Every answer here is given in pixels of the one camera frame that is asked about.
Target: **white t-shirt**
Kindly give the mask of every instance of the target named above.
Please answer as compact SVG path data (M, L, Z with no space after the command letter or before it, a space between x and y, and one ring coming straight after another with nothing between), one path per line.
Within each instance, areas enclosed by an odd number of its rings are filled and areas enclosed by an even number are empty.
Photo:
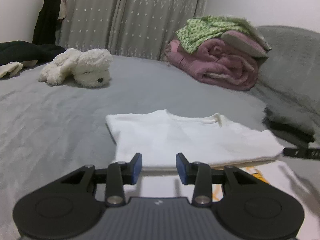
M116 141L115 161L142 154L144 170L175 170L176 154L211 166L275 159L284 148L269 130L259 132L221 114L186 118L157 110L150 114L107 115Z

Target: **white stuffed animal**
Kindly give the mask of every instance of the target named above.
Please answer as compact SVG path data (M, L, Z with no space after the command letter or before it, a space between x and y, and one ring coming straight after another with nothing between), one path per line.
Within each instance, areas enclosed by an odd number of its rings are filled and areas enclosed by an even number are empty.
M81 52L67 49L55 57L40 72L39 82L60 85L69 75L84 87L106 85L110 80L109 66L112 55L106 49L91 49Z

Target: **green floral fabric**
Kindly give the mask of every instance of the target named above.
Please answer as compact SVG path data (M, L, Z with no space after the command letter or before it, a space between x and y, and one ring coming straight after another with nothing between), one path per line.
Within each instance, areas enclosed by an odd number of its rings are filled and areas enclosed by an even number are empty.
M250 36L250 31L243 25L233 21L233 17L205 16L187 20L187 25L176 31L181 46L188 53L193 53L202 42L218 38L224 32L236 30Z

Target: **white wall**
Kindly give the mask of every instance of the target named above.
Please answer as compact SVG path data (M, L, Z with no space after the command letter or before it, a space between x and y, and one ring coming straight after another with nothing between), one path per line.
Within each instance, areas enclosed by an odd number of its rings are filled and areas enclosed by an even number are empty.
M0 0L0 42L32 42L44 0Z
M320 32L320 0L207 0L205 13L246 17L254 25L288 25Z

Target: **patterned curtain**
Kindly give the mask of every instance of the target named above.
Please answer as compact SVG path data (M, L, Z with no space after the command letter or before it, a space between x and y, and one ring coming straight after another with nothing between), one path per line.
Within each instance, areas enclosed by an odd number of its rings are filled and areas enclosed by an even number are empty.
M205 0L66 0L58 44L112 54L162 59L186 20L201 16Z

